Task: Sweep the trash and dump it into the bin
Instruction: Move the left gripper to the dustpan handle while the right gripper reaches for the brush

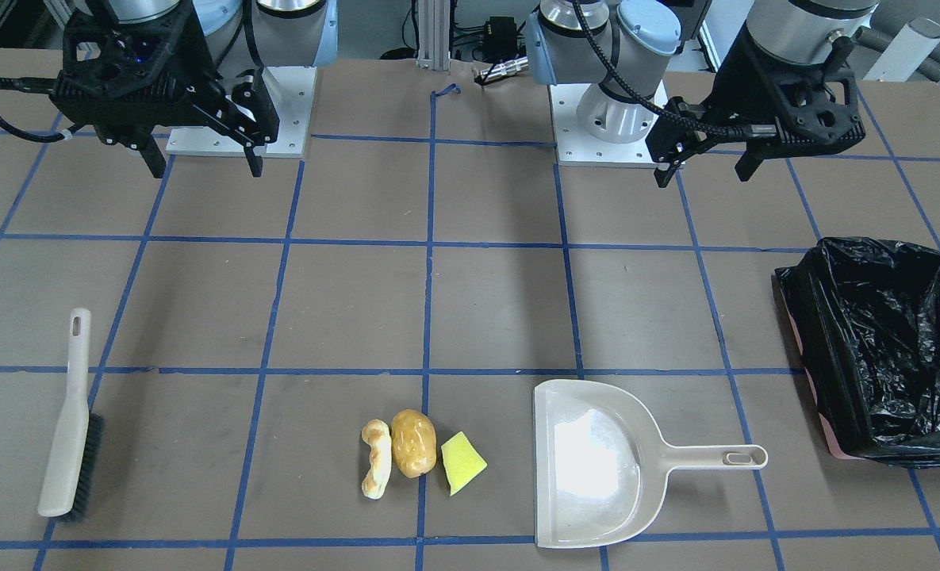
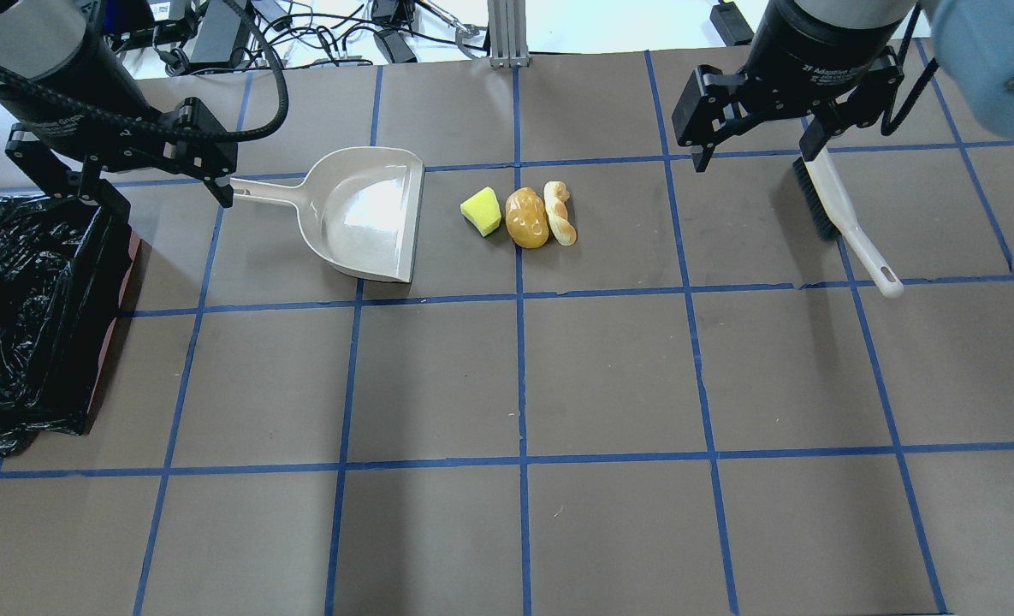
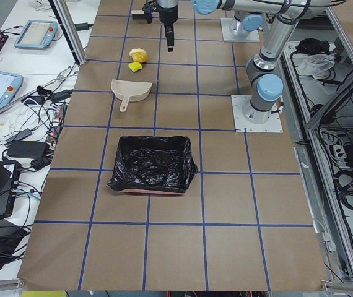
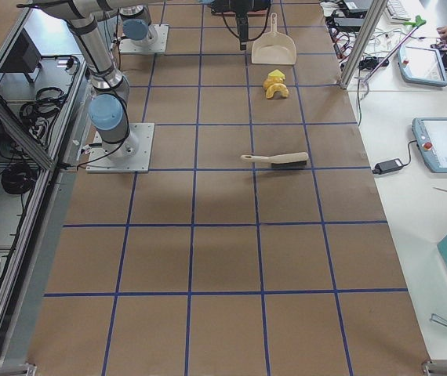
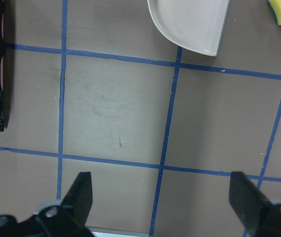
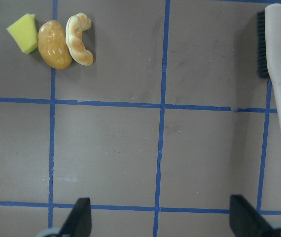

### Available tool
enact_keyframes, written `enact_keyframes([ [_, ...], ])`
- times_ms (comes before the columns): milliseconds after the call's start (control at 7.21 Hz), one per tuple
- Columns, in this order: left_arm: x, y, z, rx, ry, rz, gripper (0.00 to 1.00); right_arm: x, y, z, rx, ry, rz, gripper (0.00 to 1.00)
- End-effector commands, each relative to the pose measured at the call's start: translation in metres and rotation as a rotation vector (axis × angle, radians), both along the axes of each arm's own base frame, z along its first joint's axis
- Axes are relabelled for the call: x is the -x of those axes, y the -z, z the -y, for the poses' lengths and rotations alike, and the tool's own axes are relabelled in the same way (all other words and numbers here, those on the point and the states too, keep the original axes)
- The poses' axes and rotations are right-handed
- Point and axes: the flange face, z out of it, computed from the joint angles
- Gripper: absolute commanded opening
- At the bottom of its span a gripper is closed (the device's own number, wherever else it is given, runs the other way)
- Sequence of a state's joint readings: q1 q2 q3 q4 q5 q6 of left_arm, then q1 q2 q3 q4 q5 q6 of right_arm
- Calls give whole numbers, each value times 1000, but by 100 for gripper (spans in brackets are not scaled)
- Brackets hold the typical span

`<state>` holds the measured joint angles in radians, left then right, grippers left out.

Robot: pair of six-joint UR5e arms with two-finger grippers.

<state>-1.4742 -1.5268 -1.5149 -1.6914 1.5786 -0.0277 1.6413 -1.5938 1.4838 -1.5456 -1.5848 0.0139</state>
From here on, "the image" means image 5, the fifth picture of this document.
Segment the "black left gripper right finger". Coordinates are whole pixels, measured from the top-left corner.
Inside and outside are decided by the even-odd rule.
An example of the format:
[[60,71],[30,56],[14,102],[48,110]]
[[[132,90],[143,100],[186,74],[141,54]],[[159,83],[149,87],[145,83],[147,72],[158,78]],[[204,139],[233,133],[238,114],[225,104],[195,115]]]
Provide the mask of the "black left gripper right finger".
[[230,176],[229,203],[250,236],[255,236],[269,214],[271,201],[241,171]]

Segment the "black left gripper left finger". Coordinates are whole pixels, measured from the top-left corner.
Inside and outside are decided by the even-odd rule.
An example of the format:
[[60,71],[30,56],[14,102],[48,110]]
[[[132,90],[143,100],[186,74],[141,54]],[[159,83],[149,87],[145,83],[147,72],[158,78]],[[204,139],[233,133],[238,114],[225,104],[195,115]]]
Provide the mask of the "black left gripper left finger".
[[85,227],[92,207],[91,172],[80,172],[64,196],[61,206],[82,227]]

